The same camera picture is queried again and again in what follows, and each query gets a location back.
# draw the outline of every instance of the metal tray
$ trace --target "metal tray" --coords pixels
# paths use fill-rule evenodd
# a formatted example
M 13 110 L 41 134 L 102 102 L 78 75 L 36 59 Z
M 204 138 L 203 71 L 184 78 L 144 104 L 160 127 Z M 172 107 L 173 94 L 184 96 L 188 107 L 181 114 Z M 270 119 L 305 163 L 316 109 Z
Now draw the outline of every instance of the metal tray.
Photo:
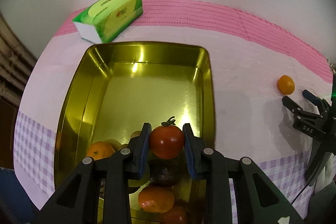
M 189 122 L 196 136 L 214 146 L 212 77 L 204 48 L 166 42 L 89 47 L 60 114 L 55 185 L 60 185 L 82 160 L 91 143 L 106 139 L 128 143 L 144 122 L 155 128 L 173 115 L 179 128 Z M 139 192 L 130 195 L 133 223 L 158 221 L 159 214 L 140 209 Z M 192 203 L 204 197 L 205 183 L 185 177 L 174 186 L 174 194 L 176 199 Z

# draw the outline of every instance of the green tissue package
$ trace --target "green tissue package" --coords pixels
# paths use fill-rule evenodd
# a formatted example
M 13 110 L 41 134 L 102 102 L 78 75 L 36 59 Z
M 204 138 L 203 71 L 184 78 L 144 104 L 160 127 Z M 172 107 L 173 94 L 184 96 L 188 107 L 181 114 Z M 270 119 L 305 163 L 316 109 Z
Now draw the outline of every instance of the green tissue package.
M 98 0 L 72 21 L 81 37 L 106 43 L 142 14 L 142 0 Z

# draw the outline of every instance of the brown curtain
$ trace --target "brown curtain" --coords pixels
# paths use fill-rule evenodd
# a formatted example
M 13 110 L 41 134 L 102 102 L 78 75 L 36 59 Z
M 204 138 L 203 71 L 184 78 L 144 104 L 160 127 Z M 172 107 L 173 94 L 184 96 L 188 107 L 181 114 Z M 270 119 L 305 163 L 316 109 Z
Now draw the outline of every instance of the brown curtain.
M 0 12 L 0 97 L 18 107 L 35 64 Z

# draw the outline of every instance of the table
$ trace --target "table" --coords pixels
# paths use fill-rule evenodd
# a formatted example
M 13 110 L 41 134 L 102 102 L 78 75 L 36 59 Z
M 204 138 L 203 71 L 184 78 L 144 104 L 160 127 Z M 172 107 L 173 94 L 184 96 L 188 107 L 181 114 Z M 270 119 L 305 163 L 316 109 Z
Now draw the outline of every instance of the table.
M 281 27 L 223 5 L 143 0 L 143 8 L 144 14 L 113 42 L 165 41 L 206 48 L 214 84 L 216 149 L 234 159 L 251 157 L 293 200 L 305 185 L 311 138 L 292 128 L 276 81 L 290 75 L 296 84 L 290 97 L 315 111 L 301 93 L 308 89 L 330 99 L 332 74 L 324 56 Z M 60 110 L 83 53 L 91 45 L 71 23 L 78 13 L 64 23 L 39 58 L 16 121 L 15 173 L 38 208 L 54 192 L 53 155 Z M 302 217 L 313 190 L 308 187 L 295 203 Z M 232 209 L 235 222 L 234 202 Z

